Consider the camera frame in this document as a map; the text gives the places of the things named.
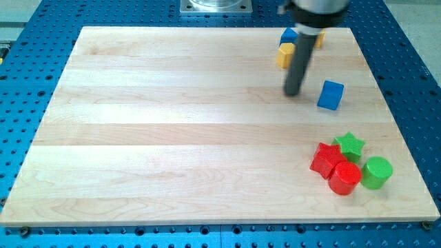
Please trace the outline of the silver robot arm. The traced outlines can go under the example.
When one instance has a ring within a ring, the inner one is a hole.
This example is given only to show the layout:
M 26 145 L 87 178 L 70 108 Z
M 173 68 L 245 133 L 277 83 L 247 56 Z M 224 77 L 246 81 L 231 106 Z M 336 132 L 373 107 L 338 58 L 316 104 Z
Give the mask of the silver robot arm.
M 320 32 L 341 23 L 349 5 L 349 0 L 287 0 L 278 6 L 278 14 L 291 13 L 298 30 L 296 49 L 285 79 L 287 96 L 300 92 Z

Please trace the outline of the dark grey cylindrical stylus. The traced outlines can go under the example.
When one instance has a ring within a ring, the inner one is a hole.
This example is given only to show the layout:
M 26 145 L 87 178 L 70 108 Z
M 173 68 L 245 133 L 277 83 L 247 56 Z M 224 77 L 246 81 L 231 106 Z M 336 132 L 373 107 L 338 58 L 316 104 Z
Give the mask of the dark grey cylindrical stylus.
M 317 37 L 303 33 L 298 35 L 296 49 L 285 79 L 284 92 L 287 96 L 299 94 Z

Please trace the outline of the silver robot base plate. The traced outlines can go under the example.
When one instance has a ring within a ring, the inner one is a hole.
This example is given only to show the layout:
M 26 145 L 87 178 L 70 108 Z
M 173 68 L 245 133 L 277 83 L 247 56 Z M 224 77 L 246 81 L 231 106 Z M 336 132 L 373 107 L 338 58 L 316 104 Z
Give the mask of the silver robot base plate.
M 199 13 L 251 13 L 251 0 L 180 0 L 180 12 Z

